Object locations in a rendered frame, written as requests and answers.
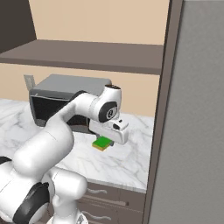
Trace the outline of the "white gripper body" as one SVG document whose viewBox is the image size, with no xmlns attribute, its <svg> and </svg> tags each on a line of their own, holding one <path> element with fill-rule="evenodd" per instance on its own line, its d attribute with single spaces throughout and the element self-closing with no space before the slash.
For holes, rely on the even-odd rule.
<svg viewBox="0 0 224 224">
<path fill-rule="evenodd" d="M 91 120 L 89 129 L 94 133 L 106 137 L 118 144 L 126 144 L 129 136 L 129 124 L 123 119 L 113 119 L 107 122 Z"/>
</svg>

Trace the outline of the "green and yellow sponge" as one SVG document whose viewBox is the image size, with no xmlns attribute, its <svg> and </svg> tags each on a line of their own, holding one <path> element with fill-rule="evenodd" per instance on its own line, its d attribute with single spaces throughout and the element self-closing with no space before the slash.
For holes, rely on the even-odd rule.
<svg viewBox="0 0 224 224">
<path fill-rule="evenodd" d="M 112 142 L 112 140 L 103 136 L 101 139 L 96 139 L 93 141 L 92 146 L 100 151 L 104 151 L 110 146 L 110 142 Z"/>
</svg>

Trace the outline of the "grey microwave oven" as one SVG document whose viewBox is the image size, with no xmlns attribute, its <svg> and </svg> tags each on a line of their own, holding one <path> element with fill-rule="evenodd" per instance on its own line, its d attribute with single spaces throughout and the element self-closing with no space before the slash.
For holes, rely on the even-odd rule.
<svg viewBox="0 0 224 224">
<path fill-rule="evenodd" d="M 99 96 L 110 79 L 51 74 L 29 92 L 31 114 L 39 127 L 67 105 L 79 91 Z"/>
</svg>

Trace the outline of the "brown shallow drawer front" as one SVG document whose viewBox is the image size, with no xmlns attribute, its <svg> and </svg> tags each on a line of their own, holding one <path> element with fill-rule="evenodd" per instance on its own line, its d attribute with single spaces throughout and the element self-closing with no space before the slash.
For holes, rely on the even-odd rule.
<svg viewBox="0 0 224 224">
<path fill-rule="evenodd" d="M 87 191 L 85 194 L 85 198 L 87 199 L 99 200 L 101 202 L 110 203 L 119 207 L 125 207 L 137 211 L 144 210 L 145 194 L 142 192 L 133 192 L 130 190 L 95 183 L 88 183 L 87 188 L 93 190 L 106 190 L 108 192 L 107 194 L 92 194 Z"/>
</svg>

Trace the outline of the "brown fridge housing panel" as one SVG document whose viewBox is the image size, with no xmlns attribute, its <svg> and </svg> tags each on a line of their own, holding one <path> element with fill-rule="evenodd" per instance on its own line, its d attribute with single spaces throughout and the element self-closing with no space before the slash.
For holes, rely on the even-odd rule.
<svg viewBox="0 0 224 224">
<path fill-rule="evenodd" d="M 181 17 L 183 2 L 184 0 L 170 0 L 169 2 L 164 37 L 162 69 L 158 85 L 157 106 L 154 120 L 153 138 L 151 143 L 150 166 L 147 190 L 144 201 L 142 224 L 149 223 L 151 213 L 151 203 L 156 182 L 159 153 L 163 137 L 166 108 L 169 99 L 169 89 L 172 78 L 172 66 L 175 58 L 176 43 L 179 33 L 179 21 Z"/>
</svg>

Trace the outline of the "brown deep drawer front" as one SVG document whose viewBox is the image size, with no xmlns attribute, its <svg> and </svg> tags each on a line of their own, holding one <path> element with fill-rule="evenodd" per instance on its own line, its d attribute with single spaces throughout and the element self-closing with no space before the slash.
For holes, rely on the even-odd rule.
<svg viewBox="0 0 224 224">
<path fill-rule="evenodd" d="M 98 203 L 83 199 L 78 201 L 78 208 L 85 214 L 89 224 L 142 224 L 143 213 L 131 209 Z M 88 213 L 97 216 L 109 216 L 112 220 L 95 220 Z"/>
</svg>

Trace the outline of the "grey fridge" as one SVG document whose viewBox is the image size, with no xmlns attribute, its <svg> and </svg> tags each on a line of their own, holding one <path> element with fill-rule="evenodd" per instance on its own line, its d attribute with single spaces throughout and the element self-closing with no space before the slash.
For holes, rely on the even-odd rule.
<svg viewBox="0 0 224 224">
<path fill-rule="evenodd" d="M 224 224 L 224 0 L 185 0 L 149 224 Z"/>
</svg>

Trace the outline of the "brown wall shelf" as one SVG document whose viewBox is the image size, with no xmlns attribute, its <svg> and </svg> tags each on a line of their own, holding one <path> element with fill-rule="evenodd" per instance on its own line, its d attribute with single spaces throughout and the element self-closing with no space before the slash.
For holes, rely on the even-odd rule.
<svg viewBox="0 0 224 224">
<path fill-rule="evenodd" d="M 160 74 L 162 45 L 38 39 L 0 53 L 0 62 L 133 74 Z"/>
</svg>

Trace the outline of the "grey wall outlet plate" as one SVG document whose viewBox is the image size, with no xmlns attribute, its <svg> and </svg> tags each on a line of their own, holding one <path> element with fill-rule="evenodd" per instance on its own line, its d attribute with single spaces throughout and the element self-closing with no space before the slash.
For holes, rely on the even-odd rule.
<svg viewBox="0 0 224 224">
<path fill-rule="evenodd" d="M 33 75 L 25 74 L 24 81 L 25 81 L 25 85 L 26 85 L 26 88 L 28 91 L 30 91 L 31 89 L 33 89 L 36 86 Z"/>
</svg>

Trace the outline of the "dark brown wall cupboard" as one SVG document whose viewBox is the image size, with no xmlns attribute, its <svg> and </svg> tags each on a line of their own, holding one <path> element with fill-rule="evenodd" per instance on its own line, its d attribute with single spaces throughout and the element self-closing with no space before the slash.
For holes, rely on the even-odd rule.
<svg viewBox="0 0 224 224">
<path fill-rule="evenodd" d="M 36 39 L 29 0 L 0 0 L 0 53 Z"/>
</svg>

